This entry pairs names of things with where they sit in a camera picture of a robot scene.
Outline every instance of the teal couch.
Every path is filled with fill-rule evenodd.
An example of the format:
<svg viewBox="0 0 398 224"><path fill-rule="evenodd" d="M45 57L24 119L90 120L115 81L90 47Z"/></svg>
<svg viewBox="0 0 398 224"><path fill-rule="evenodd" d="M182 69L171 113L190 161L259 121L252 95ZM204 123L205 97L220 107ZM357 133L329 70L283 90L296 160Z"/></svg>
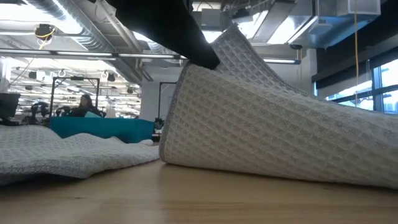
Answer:
<svg viewBox="0 0 398 224"><path fill-rule="evenodd" d="M125 143L151 139L154 123L141 119L53 117L50 128L61 138L88 133L101 138L117 137Z"/></svg>

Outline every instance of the woman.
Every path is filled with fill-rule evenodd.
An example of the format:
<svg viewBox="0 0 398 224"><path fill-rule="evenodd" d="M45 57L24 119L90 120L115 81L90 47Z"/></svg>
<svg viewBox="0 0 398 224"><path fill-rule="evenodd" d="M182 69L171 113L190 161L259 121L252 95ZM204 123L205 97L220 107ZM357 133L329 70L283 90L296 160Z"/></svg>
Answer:
<svg viewBox="0 0 398 224"><path fill-rule="evenodd" d="M97 114L98 116L101 116L100 111L93 106L93 101L91 100L91 97L87 94L84 94L80 98L79 107L72 109L70 116L84 117L86 116L88 111Z"/></svg>

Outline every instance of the wooden table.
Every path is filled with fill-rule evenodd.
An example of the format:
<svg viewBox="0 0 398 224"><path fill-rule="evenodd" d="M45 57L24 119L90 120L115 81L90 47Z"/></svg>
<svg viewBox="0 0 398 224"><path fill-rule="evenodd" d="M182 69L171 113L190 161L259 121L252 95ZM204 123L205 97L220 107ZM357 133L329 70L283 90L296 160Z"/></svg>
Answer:
<svg viewBox="0 0 398 224"><path fill-rule="evenodd" d="M398 223L398 193L165 165L0 188L0 223Z"/></svg>

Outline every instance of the gray towel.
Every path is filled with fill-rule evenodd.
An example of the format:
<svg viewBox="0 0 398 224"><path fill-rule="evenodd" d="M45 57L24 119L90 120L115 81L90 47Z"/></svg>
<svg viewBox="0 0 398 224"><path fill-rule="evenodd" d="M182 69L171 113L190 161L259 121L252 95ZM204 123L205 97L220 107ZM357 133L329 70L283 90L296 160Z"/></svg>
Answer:
<svg viewBox="0 0 398 224"><path fill-rule="evenodd" d="M398 117L318 100L278 77L236 26L216 71L187 64L160 143L168 163L398 188Z"/></svg>
<svg viewBox="0 0 398 224"><path fill-rule="evenodd" d="M61 139L41 126L0 126L0 185L37 174L87 178L108 169L120 169L159 158L157 146L125 144L77 134Z"/></svg>

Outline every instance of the white wall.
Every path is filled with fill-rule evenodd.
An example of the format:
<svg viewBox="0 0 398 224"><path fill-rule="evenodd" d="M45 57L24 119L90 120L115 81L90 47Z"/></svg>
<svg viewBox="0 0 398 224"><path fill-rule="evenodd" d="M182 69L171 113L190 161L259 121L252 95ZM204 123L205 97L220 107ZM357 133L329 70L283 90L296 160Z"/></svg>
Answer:
<svg viewBox="0 0 398 224"><path fill-rule="evenodd" d="M300 65L275 63L268 65L288 84L313 94L311 77L317 73L317 51L315 49L307 50L307 56L302 59Z"/></svg>
<svg viewBox="0 0 398 224"><path fill-rule="evenodd" d="M8 86L11 78L11 65L10 62L0 58L0 93L7 93Z"/></svg>
<svg viewBox="0 0 398 224"><path fill-rule="evenodd" d="M290 85L313 94L311 77L317 73L317 52L315 49L307 50L307 56L303 58L301 65L269 64L269 66ZM182 68L146 67L146 71L155 81L142 82L140 119L154 121L158 117L159 83L176 82L181 70ZM175 85L163 87L160 99L160 116L167 114L174 89Z"/></svg>
<svg viewBox="0 0 398 224"><path fill-rule="evenodd" d="M155 121L158 117L159 107L159 85L160 82L176 82L180 76L182 68L159 68L146 67L146 71L154 79L154 82L143 81L141 86L141 112L140 119ZM162 85L160 99L160 116L169 110L169 103L173 96L175 85Z"/></svg>

